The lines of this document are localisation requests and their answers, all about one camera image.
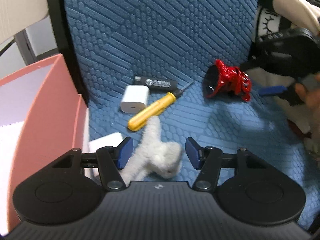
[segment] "yellow screwdriver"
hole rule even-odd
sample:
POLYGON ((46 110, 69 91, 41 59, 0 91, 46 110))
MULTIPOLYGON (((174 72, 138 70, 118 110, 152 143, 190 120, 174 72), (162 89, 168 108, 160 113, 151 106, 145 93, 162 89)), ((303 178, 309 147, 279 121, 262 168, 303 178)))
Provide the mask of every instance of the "yellow screwdriver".
POLYGON ((193 81, 181 89, 168 92, 163 98, 153 102, 150 106, 137 113, 128 121, 128 128, 131 131, 138 131, 147 123, 147 120, 151 116, 161 114, 169 105, 174 103, 192 83, 193 81))

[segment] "ribbed gray surface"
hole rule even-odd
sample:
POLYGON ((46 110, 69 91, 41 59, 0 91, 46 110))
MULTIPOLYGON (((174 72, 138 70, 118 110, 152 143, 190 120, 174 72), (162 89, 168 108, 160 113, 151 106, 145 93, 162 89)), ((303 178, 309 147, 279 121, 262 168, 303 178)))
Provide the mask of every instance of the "ribbed gray surface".
POLYGON ((186 182, 132 182, 108 193, 89 216, 75 223, 43 227, 22 222, 6 239, 32 240, 304 240, 310 236, 295 223, 258 228, 225 214, 209 193, 186 182))

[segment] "human hand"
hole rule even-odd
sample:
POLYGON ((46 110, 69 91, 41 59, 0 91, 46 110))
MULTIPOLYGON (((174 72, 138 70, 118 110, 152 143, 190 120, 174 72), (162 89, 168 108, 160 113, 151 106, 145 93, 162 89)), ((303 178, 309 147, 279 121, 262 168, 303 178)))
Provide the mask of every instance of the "human hand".
MULTIPOLYGON (((320 82, 320 73, 316 74, 316 80, 320 82)), ((306 103, 310 110, 310 127, 312 138, 320 140, 320 89, 308 92, 302 84, 295 85, 295 91, 300 99, 306 103)))

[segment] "yellow screwdriver handle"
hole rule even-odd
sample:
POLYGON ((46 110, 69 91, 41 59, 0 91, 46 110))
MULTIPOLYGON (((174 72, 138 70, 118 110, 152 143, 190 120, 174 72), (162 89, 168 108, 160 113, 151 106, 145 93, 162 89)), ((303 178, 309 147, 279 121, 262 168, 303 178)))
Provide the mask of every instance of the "yellow screwdriver handle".
POLYGON ((138 131, 145 126, 147 120, 154 115, 161 114, 169 105, 176 101, 176 97, 172 93, 167 93, 163 98, 153 102, 128 121, 128 128, 131 131, 138 131))

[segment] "white charger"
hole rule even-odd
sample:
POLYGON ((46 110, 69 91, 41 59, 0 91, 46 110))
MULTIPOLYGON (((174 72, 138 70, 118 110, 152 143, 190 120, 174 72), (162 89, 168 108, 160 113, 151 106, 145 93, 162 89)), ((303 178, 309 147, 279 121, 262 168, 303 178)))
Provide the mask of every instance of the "white charger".
POLYGON ((128 114, 136 114, 148 105, 149 88, 146 86, 127 86, 120 108, 128 114))

